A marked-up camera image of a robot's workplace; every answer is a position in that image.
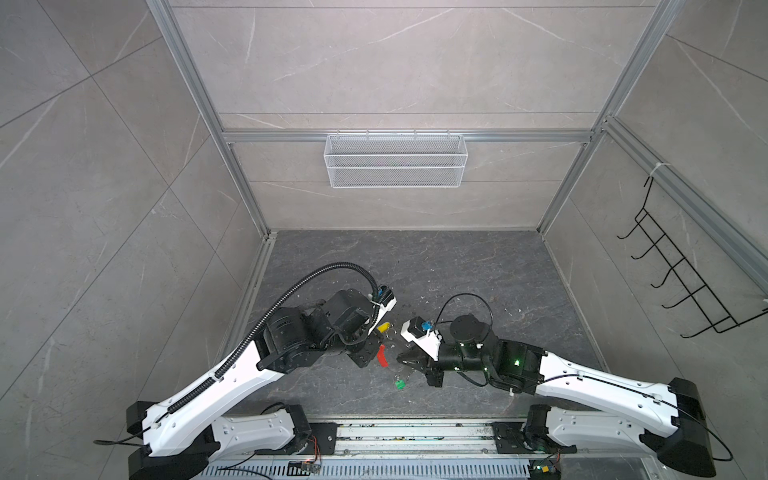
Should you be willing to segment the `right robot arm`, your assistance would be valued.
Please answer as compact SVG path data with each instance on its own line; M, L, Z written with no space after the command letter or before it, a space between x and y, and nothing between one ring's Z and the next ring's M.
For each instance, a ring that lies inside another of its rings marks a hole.
M556 454L603 446L632 448L656 456L662 465L700 478L713 478L719 457L711 443L719 437L707 424L697 385L675 377L653 383L616 376L562 358L541 347L502 339L492 322L465 314L444 322L416 316L400 335L408 344L398 362L424 374L440 388L448 371L479 387L510 395L563 399L589 407L568 415L547 405L531 406L521 435L528 449Z

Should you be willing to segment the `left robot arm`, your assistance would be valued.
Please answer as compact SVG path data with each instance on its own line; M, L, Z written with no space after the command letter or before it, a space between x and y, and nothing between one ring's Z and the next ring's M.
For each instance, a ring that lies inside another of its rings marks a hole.
M304 285L334 270L365 278L368 294L342 289L303 307L286 301ZM251 416L230 410L256 391L327 353L343 353L360 368L376 356L377 327L396 304L391 288L350 262L324 265L298 280L270 306L221 362L190 385L157 402L138 401L126 411L131 479L191 479L221 457L245 453L320 453L302 406L276 403Z

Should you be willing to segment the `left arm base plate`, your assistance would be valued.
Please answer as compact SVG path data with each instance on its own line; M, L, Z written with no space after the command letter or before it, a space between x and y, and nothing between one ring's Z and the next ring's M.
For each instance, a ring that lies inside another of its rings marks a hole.
M301 454L313 455L314 450L319 450L319 456L333 455L335 453L339 424L334 422L311 422L311 434L304 441Z

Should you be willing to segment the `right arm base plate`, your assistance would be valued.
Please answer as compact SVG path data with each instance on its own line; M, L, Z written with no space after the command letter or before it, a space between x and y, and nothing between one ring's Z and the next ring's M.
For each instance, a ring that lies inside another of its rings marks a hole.
M555 441L545 425L523 422L492 422L493 440L499 454L573 454L575 445Z

